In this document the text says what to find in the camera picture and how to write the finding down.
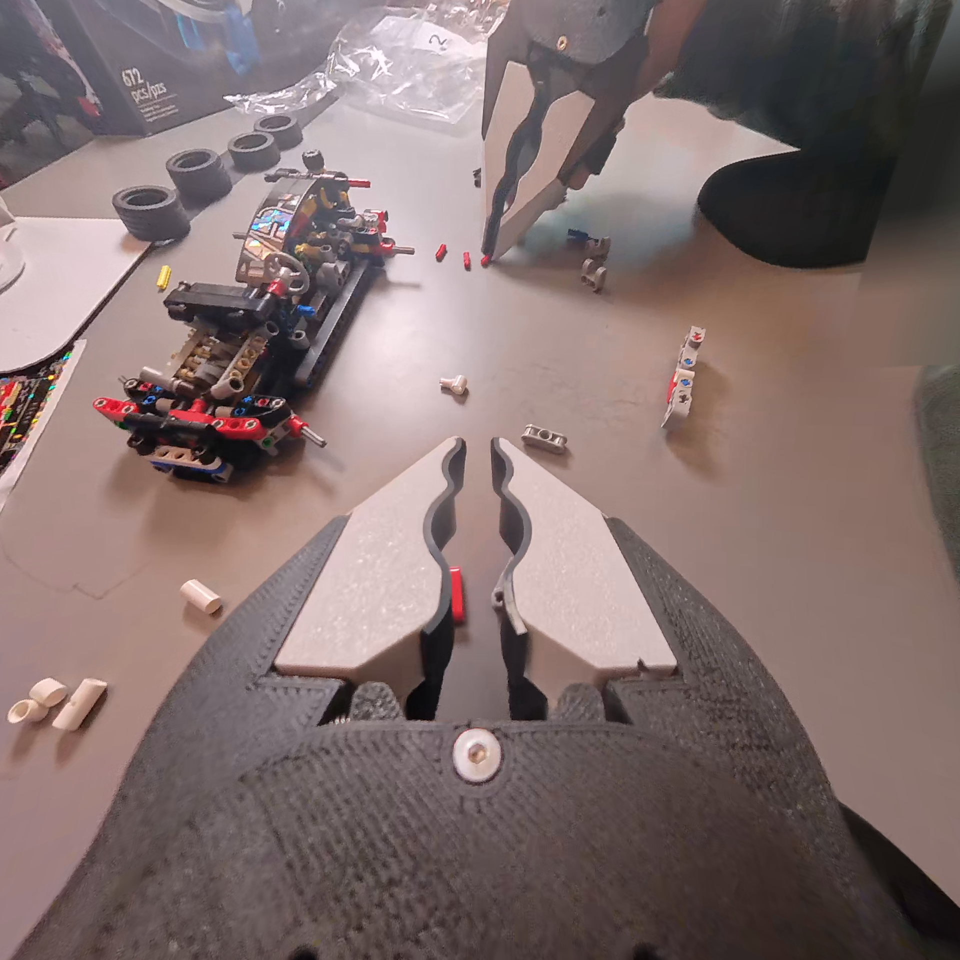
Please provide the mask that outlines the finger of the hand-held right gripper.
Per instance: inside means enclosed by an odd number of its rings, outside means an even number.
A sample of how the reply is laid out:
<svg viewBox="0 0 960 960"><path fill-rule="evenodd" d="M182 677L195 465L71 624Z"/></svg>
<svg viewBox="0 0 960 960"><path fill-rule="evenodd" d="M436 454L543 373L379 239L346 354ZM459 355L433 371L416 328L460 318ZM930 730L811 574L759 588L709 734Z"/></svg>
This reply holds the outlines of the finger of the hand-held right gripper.
<svg viewBox="0 0 960 960"><path fill-rule="evenodd" d="M484 138L485 258L505 253L543 211L533 169L521 175L522 162L534 161L538 151L531 145L529 123L538 107L538 86L528 65L508 61Z"/></svg>
<svg viewBox="0 0 960 960"><path fill-rule="evenodd" d="M563 96L549 105L533 163L519 179L510 209L500 219L492 259L506 254L564 197L560 172L593 107L589 96Z"/></svg>

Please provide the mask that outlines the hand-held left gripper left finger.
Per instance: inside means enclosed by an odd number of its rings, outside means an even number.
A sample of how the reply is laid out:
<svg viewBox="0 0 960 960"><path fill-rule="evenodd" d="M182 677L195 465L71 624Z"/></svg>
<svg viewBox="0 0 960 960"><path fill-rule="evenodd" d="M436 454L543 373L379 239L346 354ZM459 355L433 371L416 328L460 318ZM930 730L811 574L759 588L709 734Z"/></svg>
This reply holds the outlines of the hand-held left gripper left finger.
<svg viewBox="0 0 960 960"><path fill-rule="evenodd" d="M453 649L443 548L466 443L443 440L349 514L273 660L276 673L438 694Z"/></svg>

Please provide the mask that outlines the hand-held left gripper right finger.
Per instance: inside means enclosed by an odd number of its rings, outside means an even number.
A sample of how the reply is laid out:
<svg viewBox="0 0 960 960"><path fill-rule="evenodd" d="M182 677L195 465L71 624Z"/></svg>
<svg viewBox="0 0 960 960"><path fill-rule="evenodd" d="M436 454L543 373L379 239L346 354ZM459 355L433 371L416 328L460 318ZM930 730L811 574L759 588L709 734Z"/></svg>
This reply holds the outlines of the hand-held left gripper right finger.
<svg viewBox="0 0 960 960"><path fill-rule="evenodd" d="M490 441L510 559L495 587L515 599L527 627L500 614L512 710L549 710L565 689L673 677L678 657L615 536L610 519L505 438Z"/></svg>

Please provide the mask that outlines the grey lego liftarm assembly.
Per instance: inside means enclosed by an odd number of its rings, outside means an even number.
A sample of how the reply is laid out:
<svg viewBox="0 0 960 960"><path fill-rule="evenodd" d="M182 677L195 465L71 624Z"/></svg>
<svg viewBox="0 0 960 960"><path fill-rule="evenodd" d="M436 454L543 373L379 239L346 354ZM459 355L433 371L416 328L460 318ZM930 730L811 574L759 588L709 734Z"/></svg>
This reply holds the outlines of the grey lego liftarm assembly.
<svg viewBox="0 0 960 960"><path fill-rule="evenodd" d="M691 326L683 339L667 390L666 408L660 425L663 431L678 429L689 418L695 369L705 338L706 330L703 327Z"/></svg>

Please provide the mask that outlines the person's right forearm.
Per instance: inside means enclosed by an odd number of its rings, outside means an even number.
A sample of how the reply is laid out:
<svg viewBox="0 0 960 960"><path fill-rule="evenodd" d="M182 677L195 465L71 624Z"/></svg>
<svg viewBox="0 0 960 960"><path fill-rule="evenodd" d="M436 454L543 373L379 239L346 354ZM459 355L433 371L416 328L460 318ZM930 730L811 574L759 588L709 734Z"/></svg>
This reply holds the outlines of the person's right forearm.
<svg viewBox="0 0 960 960"><path fill-rule="evenodd" d="M654 95L802 150L902 147L950 1L707 2Z"/></svg>

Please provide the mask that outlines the white lego elbow connector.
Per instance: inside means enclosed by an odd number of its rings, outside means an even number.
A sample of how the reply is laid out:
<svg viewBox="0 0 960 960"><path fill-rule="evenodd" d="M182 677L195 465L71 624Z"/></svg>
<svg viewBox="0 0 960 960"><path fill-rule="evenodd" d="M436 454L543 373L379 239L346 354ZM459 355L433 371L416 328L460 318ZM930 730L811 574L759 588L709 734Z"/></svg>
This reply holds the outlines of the white lego elbow connector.
<svg viewBox="0 0 960 960"><path fill-rule="evenodd" d="M26 698L9 708L6 720L11 725L39 723L51 708L65 700L66 694L65 684L55 678L42 678L31 687Z"/></svg>

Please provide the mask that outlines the lego car chassis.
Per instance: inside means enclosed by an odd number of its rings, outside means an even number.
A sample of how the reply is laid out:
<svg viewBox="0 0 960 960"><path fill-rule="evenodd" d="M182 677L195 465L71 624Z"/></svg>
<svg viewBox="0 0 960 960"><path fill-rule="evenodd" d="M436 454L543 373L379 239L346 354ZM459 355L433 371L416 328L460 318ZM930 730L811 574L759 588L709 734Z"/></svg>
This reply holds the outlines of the lego car chassis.
<svg viewBox="0 0 960 960"><path fill-rule="evenodd" d="M183 346L160 368L123 380L92 406L156 472L225 485L291 442L327 441L298 414L319 385L374 279L414 247L388 234L389 212L358 209L364 177L327 167L265 175L270 192L239 235L233 285L179 282L163 300L184 324Z"/></svg>

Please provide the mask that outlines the lego set box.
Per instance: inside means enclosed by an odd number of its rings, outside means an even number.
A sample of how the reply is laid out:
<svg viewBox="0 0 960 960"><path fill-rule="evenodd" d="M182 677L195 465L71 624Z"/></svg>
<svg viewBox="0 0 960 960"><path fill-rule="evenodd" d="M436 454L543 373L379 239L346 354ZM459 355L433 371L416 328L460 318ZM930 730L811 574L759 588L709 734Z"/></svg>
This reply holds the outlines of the lego set box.
<svg viewBox="0 0 960 960"><path fill-rule="evenodd" d="M2 2L2 186L91 138L221 110L266 66L271 5Z"/></svg>

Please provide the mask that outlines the empty clear plastic bag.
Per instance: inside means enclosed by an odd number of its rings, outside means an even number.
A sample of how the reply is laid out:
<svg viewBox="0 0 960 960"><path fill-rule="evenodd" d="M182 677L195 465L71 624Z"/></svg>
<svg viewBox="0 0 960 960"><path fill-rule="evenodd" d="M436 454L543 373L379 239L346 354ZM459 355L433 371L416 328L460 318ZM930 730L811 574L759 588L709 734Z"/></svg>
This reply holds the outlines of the empty clear plastic bag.
<svg viewBox="0 0 960 960"><path fill-rule="evenodd" d="M334 99L416 124L455 126L482 104L488 39L508 2L377 6L348 21L323 66L270 92L223 99L264 118Z"/></svg>

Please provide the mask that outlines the colourful sticker sheet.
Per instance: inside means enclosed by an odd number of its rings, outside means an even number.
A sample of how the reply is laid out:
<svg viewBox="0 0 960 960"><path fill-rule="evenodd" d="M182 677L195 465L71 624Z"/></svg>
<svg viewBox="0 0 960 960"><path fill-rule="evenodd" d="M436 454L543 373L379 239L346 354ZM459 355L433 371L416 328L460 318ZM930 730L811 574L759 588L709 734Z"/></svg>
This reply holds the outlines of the colourful sticker sheet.
<svg viewBox="0 0 960 960"><path fill-rule="evenodd" d="M5 507L51 421L87 346L86 339L33 371L1 380L1 507Z"/></svg>

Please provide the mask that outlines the white rounded flat base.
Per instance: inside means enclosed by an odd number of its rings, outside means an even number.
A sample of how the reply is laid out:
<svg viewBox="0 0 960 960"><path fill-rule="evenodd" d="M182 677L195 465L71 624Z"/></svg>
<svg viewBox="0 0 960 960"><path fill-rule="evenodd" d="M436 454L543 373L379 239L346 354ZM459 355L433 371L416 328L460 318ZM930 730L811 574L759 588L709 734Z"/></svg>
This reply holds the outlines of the white rounded flat base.
<svg viewBox="0 0 960 960"><path fill-rule="evenodd" d="M1 372L64 349L147 252L117 219L2 210Z"/></svg>

